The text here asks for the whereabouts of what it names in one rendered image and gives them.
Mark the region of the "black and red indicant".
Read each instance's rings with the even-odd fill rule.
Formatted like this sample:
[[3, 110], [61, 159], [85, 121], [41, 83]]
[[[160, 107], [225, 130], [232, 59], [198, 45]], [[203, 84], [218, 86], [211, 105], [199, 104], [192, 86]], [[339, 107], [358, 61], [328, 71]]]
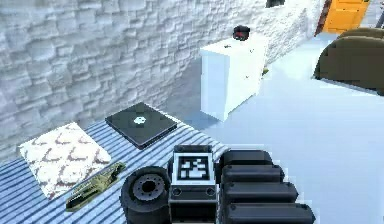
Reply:
[[239, 41], [246, 41], [249, 37], [250, 28], [243, 25], [238, 25], [233, 29], [233, 38]]

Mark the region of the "black closed laptop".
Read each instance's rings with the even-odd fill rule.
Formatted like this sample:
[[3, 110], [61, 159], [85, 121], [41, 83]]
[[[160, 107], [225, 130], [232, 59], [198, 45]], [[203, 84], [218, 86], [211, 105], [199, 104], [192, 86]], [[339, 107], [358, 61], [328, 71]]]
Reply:
[[177, 128], [177, 122], [144, 102], [105, 118], [122, 137], [142, 150]]

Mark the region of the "olive green flat object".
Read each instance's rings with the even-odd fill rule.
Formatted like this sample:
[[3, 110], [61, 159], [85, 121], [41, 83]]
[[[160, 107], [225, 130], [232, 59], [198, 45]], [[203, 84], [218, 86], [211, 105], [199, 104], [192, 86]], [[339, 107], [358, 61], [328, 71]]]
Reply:
[[126, 165], [124, 163], [117, 162], [78, 185], [72, 195], [66, 200], [65, 211], [75, 212], [84, 207], [95, 197], [114, 185], [119, 180], [119, 174], [125, 169]]

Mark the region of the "white patterned pillow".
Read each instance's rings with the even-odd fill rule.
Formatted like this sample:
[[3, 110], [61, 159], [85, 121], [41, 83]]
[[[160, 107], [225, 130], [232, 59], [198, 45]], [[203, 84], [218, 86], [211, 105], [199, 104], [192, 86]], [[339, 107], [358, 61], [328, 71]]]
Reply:
[[72, 122], [18, 146], [40, 189], [54, 199], [106, 167], [109, 153]]

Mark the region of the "orange room door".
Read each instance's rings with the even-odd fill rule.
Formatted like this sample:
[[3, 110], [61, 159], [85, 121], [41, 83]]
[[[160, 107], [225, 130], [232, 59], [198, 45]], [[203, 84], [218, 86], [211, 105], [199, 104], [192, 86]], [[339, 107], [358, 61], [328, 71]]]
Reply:
[[341, 34], [358, 28], [370, 0], [331, 0], [322, 31]]

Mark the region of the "white stand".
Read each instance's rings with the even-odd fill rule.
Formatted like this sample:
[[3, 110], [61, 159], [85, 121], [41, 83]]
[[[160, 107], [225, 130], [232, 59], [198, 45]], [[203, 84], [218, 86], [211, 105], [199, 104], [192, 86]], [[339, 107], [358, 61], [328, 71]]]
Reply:
[[268, 38], [252, 34], [202, 47], [201, 111], [220, 121], [260, 89]]

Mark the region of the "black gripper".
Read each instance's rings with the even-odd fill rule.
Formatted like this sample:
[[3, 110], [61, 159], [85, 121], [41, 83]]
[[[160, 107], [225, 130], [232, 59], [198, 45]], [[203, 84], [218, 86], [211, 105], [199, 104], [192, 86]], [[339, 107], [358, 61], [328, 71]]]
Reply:
[[127, 224], [170, 224], [169, 187], [163, 167], [146, 166], [128, 176], [120, 196]]

